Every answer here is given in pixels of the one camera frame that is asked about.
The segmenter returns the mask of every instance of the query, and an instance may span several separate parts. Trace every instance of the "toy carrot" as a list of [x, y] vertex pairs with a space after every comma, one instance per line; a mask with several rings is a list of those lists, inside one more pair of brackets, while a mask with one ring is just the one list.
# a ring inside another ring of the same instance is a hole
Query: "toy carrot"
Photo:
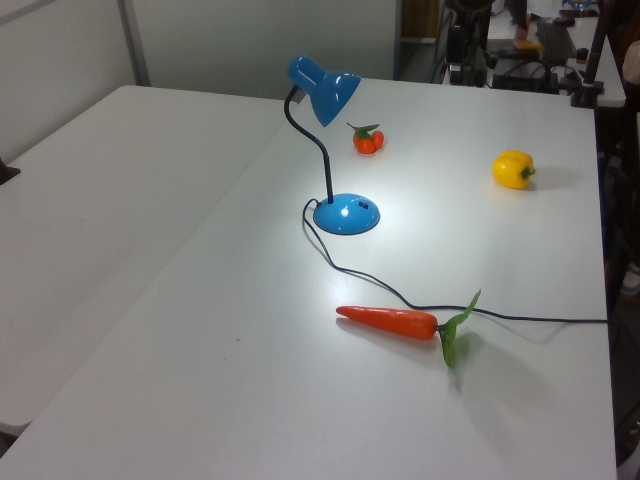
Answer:
[[430, 313], [417, 310], [343, 306], [338, 307], [336, 312], [353, 321], [407, 337], [426, 340], [433, 338], [437, 331], [442, 342], [444, 361], [451, 367], [455, 361], [456, 330], [475, 308], [480, 292], [481, 290], [478, 290], [462, 313], [451, 317], [443, 325], [438, 325], [438, 319]]

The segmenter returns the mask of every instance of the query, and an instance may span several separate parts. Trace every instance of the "black cable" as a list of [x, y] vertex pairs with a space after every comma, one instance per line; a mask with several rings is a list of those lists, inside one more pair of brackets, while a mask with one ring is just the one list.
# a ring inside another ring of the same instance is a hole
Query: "black cable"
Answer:
[[[411, 308], [412, 310], [460, 310], [460, 311], [464, 311], [467, 308], [466, 306], [460, 306], [460, 305], [415, 305], [415, 304], [409, 302], [398, 290], [393, 288], [388, 283], [383, 282], [379, 278], [377, 278], [377, 277], [375, 277], [375, 276], [373, 276], [373, 275], [371, 275], [369, 273], [366, 273], [366, 272], [361, 272], [359, 270], [353, 270], [351, 268], [340, 267], [339, 265], [337, 265], [333, 261], [333, 259], [331, 258], [331, 255], [329, 254], [329, 250], [327, 249], [327, 246], [325, 245], [325, 243], [322, 241], [322, 238], [320, 238], [320, 235], [318, 234], [316, 229], [313, 227], [313, 225], [311, 225], [311, 222], [309, 222], [309, 220], [307, 220], [307, 216], [306, 216], [307, 209], [309, 208], [309, 205], [311, 205], [314, 202], [315, 202], [316, 206], [320, 203], [317, 199], [312, 198], [311, 200], [309, 200], [305, 204], [304, 208], [302, 209], [302, 227], [304, 229], [304, 227], [306, 225], [311, 230], [311, 233], [313, 233], [313, 235], [316, 238], [316, 240], [318, 240], [318, 242], [320, 244], [320, 247], [321, 247], [322, 251], [324, 252], [325, 260], [327, 261], [327, 263], [329, 263], [329, 265], [334, 270], [337, 270], [338, 272], [341, 272], [341, 273], [347, 273], [347, 274], [353, 275], [353, 276], [361, 278], [363, 280], [368, 280], [368, 281], [374, 283], [375, 285], [377, 285], [379, 287], [382, 287], [385, 290], [388, 290], [389, 292], [394, 294], [396, 297], [398, 297], [402, 301], [402, 303], [404, 303], [407, 307]], [[482, 309], [482, 308], [474, 308], [473, 311], [476, 312], [476, 313], [483, 313], [485, 315], [490, 315], [492, 317], [501, 318], [501, 319], [504, 319], [504, 320], [527, 320], [527, 321], [531, 321], [531, 322], [552, 322], [552, 323], [608, 323], [607, 320], [602, 320], [602, 319], [543, 318], [543, 317], [503, 315], [501, 313], [492, 312], [491, 310], [485, 310], [485, 309]]]

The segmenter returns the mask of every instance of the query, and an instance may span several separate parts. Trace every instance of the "wall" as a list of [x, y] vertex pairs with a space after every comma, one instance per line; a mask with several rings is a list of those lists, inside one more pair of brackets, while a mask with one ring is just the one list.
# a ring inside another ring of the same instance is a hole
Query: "wall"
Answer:
[[392, 79], [400, 0], [128, 0], [150, 84], [284, 98], [298, 54]]
[[134, 83], [116, 0], [55, 0], [0, 25], [0, 157]]

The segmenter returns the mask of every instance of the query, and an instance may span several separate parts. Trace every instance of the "white table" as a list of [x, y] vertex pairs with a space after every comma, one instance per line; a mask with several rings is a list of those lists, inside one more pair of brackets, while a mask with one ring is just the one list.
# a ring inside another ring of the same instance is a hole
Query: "white table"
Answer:
[[[555, 18], [560, 16], [559, 11], [562, 8], [562, 2], [560, 0], [530, 0], [529, 8], [532, 9], [534, 13], [540, 15], [549, 14], [552, 15], [551, 18]], [[573, 40], [576, 49], [587, 48], [591, 50], [591, 44], [593, 43], [593, 36], [596, 31], [597, 22], [598, 17], [577, 18], [575, 26], [568, 28], [569, 35], [571, 35], [571, 39]], [[511, 16], [505, 9], [501, 14], [491, 17], [488, 37], [493, 39], [513, 38], [515, 29], [515, 25], [511, 24]], [[537, 29], [535, 22], [531, 22], [529, 40], [534, 41], [537, 39], [536, 32]], [[586, 68], [585, 66], [578, 67], [573, 59], [567, 62], [567, 65], [580, 68], [582, 70]], [[564, 75], [564, 69], [561, 67], [557, 67], [555, 71], [558, 73], [559, 77]], [[622, 82], [618, 75], [618, 69], [616, 67], [616, 62], [608, 39], [604, 42], [602, 47], [602, 55], [600, 56], [600, 64], [596, 73], [596, 80], [604, 83], [604, 93], [598, 96], [599, 107], [624, 107], [626, 96], [624, 89], [622, 88]]]
[[12, 163], [0, 431], [35, 418], [281, 124], [275, 100], [124, 87]]
[[[416, 303], [482, 287], [502, 313], [605, 318], [592, 113], [556, 100], [364, 80], [322, 129], [305, 99], [294, 116], [325, 141], [336, 193], [381, 210], [366, 234], [323, 235], [335, 260]], [[384, 150], [359, 156], [346, 122], [380, 122]], [[493, 181], [507, 148], [534, 156], [535, 188]], [[448, 370], [437, 340], [339, 320], [402, 305], [308, 243], [301, 208], [323, 192], [319, 151], [283, 125], [0, 478], [615, 478], [605, 325], [472, 315]]]

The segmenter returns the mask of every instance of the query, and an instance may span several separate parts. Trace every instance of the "blue desk lamp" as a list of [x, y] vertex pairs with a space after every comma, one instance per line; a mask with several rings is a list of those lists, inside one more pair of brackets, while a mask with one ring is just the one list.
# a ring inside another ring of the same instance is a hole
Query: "blue desk lamp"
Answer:
[[326, 127], [358, 88], [360, 77], [346, 72], [325, 72], [305, 56], [293, 59], [287, 74], [294, 83], [294, 87], [284, 102], [284, 114], [296, 130], [320, 148], [324, 158], [327, 198], [316, 206], [313, 212], [314, 222], [322, 230], [336, 235], [356, 235], [371, 230], [380, 220], [380, 211], [376, 204], [354, 193], [333, 195], [331, 164], [327, 149], [320, 140], [295, 122], [289, 110], [293, 96], [302, 89], [309, 95], [318, 121]]
[[8, 167], [7, 165], [4, 164], [4, 162], [0, 158], [0, 185], [2, 185], [5, 182], [8, 182], [19, 173], [20, 173], [20, 169], [15, 167]]

